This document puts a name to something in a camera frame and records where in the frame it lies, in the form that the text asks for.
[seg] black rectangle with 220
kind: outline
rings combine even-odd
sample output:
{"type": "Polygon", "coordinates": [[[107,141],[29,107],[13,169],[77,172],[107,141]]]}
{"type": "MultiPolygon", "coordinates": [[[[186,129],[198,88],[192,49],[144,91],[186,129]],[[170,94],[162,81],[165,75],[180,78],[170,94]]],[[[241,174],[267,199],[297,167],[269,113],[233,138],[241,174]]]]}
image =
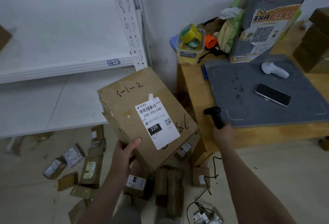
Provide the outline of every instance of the black rectangle with 220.
{"type": "Polygon", "coordinates": [[[153,136],[154,134],[156,134],[159,131],[161,131],[162,128],[161,128],[161,126],[159,124],[156,124],[156,125],[151,126],[150,128],[148,128],[147,130],[150,133],[150,135],[153,136]]]}

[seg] gray scanning platform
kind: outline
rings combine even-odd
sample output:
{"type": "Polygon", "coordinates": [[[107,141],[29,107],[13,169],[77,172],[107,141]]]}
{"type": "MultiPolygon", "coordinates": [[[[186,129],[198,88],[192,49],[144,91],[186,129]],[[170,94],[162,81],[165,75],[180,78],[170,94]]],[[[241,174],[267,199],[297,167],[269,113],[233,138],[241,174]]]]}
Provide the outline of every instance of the gray scanning platform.
{"type": "Polygon", "coordinates": [[[211,60],[205,63],[213,97],[222,109],[225,122],[243,127],[329,121],[328,102],[293,61],[283,55],[278,57],[272,62],[290,74],[287,79],[265,74],[262,62],[211,60]],[[257,95],[258,83],[291,96],[289,106],[280,106],[257,95]]]}

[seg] barcode scanner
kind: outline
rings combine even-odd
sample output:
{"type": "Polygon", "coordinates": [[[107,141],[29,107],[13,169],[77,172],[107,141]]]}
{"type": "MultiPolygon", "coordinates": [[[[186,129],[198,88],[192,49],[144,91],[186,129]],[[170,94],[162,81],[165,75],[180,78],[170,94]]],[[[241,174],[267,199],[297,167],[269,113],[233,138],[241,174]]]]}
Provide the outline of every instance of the barcode scanner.
{"type": "Polygon", "coordinates": [[[222,120],[222,117],[220,116],[221,111],[222,109],[218,106],[212,106],[203,110],[203,114],[210,115],[212,117],[215,127],[219,130],[225,125],[222,120]]]}

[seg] person's right arm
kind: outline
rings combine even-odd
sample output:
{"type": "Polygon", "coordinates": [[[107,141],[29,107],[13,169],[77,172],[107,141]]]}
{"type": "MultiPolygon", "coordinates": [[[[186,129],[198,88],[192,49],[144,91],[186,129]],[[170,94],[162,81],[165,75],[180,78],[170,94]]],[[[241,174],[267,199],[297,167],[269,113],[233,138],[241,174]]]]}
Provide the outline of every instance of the person's right arm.
{"type": "Polygon", "coordinates": [[[279,199],[247,167],[233,146],[234,130],[214,128],[239,224],[296,224],[279,199]]]}

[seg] floor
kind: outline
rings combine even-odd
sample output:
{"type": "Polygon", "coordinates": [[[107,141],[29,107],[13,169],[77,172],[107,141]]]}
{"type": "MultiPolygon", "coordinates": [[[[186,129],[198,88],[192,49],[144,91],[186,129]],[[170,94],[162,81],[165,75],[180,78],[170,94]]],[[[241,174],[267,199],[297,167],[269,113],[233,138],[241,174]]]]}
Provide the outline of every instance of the floor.
{"type": "MultiPolygon", "coordinates": [[[[109,125],[104,126],[107,150],[104,155],[101,181],[104,181],[111,165],[116,135],[109,125]]],[[[26,137],[21,147],[21,157],[4,153],[9,140],[0,141],[0,222],[1,223],[70,223],[68,212],[80,200],[70,196],[70,189],[57,191],[57,181],[42,176],[52,160],[79,143],[84,151],[90,145],[89,127],[57,131],[48,140],[35,145],[34,138],[26,137]]],[[[238,151],[245,163],[282,201],[299,224],[329,223],[329,153],[322,151],[315,141],[291,141],[238,151]]],[[[184,168],[184,223],[188,223],[186,207],[202,192],[191,187],[191,171],[187,161],[182,163],[175,157],[167,164],[184,168]]],[[[62,173],[80,173],[83,163],[75,168],[66,168],[62,173]]],[[[216,171],[220,175],[211,180],[212,196],[205,193],[201,198],[205,206],[215,208],[224,223],[235,224],[237,219],[230,197],[221,161],[216,161],[216,171]]],[[[143,223],[155,223],[163,209],[154,206],[154,197],[141,204],[143,223]]],[[[192,221],[191,206],[188,214],[192,221]]]]}

